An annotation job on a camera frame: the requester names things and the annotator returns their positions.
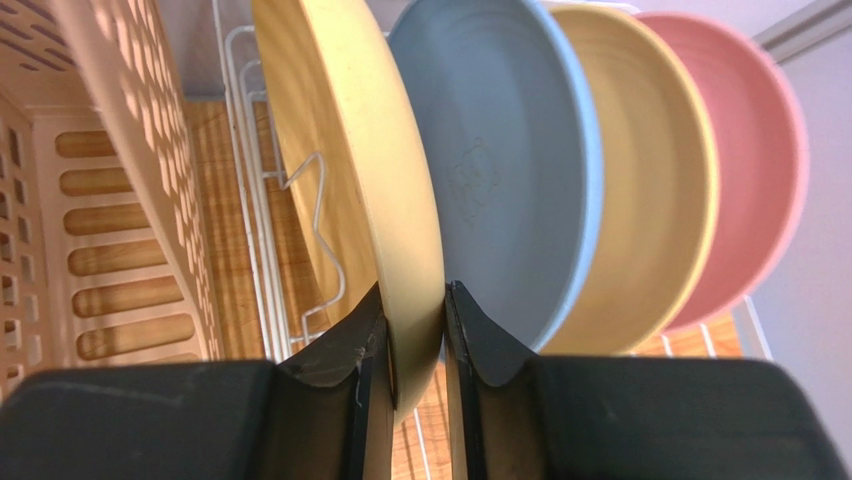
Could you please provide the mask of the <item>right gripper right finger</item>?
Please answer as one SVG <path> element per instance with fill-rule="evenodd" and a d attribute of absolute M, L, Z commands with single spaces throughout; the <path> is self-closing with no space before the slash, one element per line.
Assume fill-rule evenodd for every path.
<path fill-rule="evenodd" d="M 456 479 L 550 479 L 540 360 L 460 281 L 446 286 L 444 340 Z"/>

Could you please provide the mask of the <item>blue plate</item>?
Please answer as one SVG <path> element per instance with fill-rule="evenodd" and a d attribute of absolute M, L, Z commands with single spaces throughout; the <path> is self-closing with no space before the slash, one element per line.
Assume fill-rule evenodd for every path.
<path fill-rule="evenodd" d="M 536 1 L 414 1 L 389 44 L 422 138 L 445 274 L 534 351 L 570 313 L 603 209 L 599 123 Z"/>

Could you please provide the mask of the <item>yellow bear plate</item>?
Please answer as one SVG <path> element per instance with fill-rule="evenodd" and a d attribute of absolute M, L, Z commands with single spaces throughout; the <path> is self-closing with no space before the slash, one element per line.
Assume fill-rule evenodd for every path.
<path fill-rule="evenodd" d="M 256 1 L 255 35 L 292 195 L 332 322 L 372 288 L 388 321 L 395 417 L 424 395 L 441 343 L 444 264 L 423 142 L 364 1 Z"/>

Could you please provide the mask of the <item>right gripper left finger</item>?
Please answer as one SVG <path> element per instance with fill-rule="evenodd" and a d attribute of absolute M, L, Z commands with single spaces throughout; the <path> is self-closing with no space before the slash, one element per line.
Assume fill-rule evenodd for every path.
<path fill-rule="evenodd" d="M 276 367 L 272 479 L 387 479 L 393 399 L 387 321 L 373 286 L 340 322 Z"/>

